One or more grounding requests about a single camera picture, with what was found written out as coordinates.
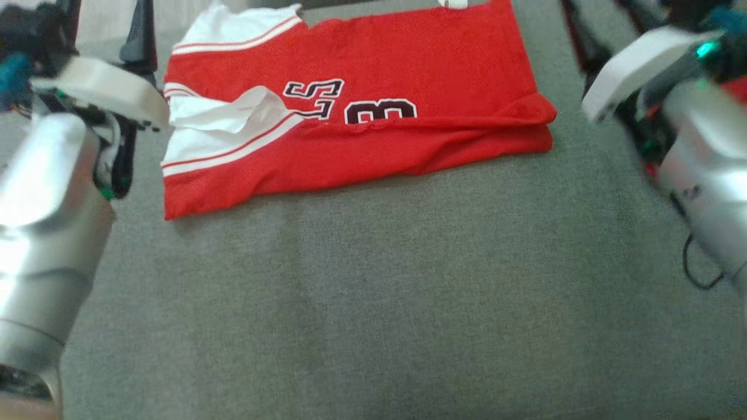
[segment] robotic arm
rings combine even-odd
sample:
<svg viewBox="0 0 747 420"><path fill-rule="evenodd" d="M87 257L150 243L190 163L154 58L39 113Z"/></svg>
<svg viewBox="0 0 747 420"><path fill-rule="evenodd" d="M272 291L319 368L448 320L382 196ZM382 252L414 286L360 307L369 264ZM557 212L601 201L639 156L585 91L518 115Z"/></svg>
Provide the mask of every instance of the robotic arm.
<svg viewBox="0 0 747 420"><path fill-rule="evenodd" d="M31 130L0 179L0 399L51 403L58 365L132 181L138 131L162 129L152 0L120 64L75 50L80 0L0 11L0 111Z"/></svg>
<svg viewBox="0 0 747 420"><path fill-rule="evenodd" d="M618 0L645 33L617 55L598 42L573 0L561 0L585 72L582 107L614 114L651 181L689 224L684 273L701 290L730 280L747 321L747 107L721 83L747 75L747 16L728 0L670 3L669 15ZM695 239L722 269L708 282L689 272Z"/></svg>

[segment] gray cloth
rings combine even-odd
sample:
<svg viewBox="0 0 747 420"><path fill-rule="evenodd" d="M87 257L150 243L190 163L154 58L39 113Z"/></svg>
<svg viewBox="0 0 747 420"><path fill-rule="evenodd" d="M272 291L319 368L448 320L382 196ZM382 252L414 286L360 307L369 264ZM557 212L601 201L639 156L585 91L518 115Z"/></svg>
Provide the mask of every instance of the gray cloth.
<svg viewBox="0 0 747 420"><path fill-rule="evenodd" d="M581 4L612 46L633 39L611 1ZM166 223L168 133L143 135L63 358L68 418L693 419L747 408L735 291L687 283L686 226L619 125L582 115L558 2L517 1L515 12L559 111L546 155ZM158 40L162 69L180 35ZM113 57L116 45L84 51ZM22 122L2 122L5 160ZM713 274L696 257L698 274Z"/></svg>

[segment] blue object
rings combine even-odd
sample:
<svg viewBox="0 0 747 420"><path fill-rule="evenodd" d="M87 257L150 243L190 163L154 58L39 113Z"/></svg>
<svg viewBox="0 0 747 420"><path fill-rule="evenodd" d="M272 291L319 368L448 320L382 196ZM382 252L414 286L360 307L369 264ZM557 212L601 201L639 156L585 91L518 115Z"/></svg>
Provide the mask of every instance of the blue object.
<svg viewBox="0 0 747 420"><path fill-rule="evenodd" d="M710 21L731 35L747 35L747 13L717 7L710 12Z"/></svg>
<svg viewBox="0 0 747 420"><path fill-rule="evenodd" d="M12 54L0 64L0 111L9 111L19 101L33 74L34 65L24 54Z"/></svg>

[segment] white stripe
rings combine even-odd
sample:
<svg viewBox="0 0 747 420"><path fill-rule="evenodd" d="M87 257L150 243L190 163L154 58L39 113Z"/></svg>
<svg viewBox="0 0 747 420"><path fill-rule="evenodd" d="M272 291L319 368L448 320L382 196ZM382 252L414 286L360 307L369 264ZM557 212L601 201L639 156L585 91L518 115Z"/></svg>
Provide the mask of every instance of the white stripe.
<svg viewBox="0 0 747 420"><path fill-rule="evenodd" d="M222 164L228 164L230 162L237 161L241 158L245 158L248 155L256 152L257 150L260 150L262 147L265 147L266 145L274 142L275 140L278 140L283 135L285 135L290 130L292 130L293 127L301 124L303 121L304 119L302 117L298 115L293 115L290 118L288 118L283 124L281 124L278 128L265 134L261 138L254 140L252 143L250 143L246 147L239 149L236 152L231 153L230 155L221 156L219 158L213 158L213 159L209 159L206 161L198 161L198 162L192 162L189 164L178 164L174 166L165 167L163 168L164 176L176 175L177 173L191 172L193 170L205 169L209 167L216 167ZM205 132L200 132L198 130L193 130L193 129L184 129L184 130L191 130L198 134L208 135Z"/></svg>
<svg viewBox="0 0 747 420"><path fill-rule="evenodd" d="M189 87L181 84L181 83L174 83L172 81L166 83L164 85L164 96L170 97L175 95L191 95L191 96L197 96L201 97L201 95L194 90L191 90Z"/></svg>
<svg viewBox="0 0 747 420"><path fill-rule="evenodd" d="M269 31L266 34L261 35L259 38L255 38L254 40L248 40L243 43L231 43L231 44L211 43L208 45L193 45L193 46L190 46L190 45L180 46L177 44L174 46L174 50L172 51L171 55L191 54L194 52L226 52L226 51L240 51L244 49L250 49L258 45L261 45L263 43L266 43L267 41L273 39L274 37L277 37L283 32L286 32L288 29L293 28L295 25L298 25L301 22L303 21L299 17L295 19L291 19L287 21L285 24L280 25L277 28L274 28L272 31Z"/></svg>

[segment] green led indicator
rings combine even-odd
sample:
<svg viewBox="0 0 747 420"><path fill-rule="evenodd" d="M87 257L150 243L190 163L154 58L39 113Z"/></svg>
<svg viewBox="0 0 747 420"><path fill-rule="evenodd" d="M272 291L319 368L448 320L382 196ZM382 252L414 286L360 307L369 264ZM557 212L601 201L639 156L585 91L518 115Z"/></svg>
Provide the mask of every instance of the green led indicator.
<svg viewBox="0 0 747 420"><path fill-rule="evenodd" d="M719 43L717 43L716 41L711 41L699 46L698 49L695 50L695 53L698 55L698 58L704 58L711 52L716 51L717 48L719 48Z"/></svg>

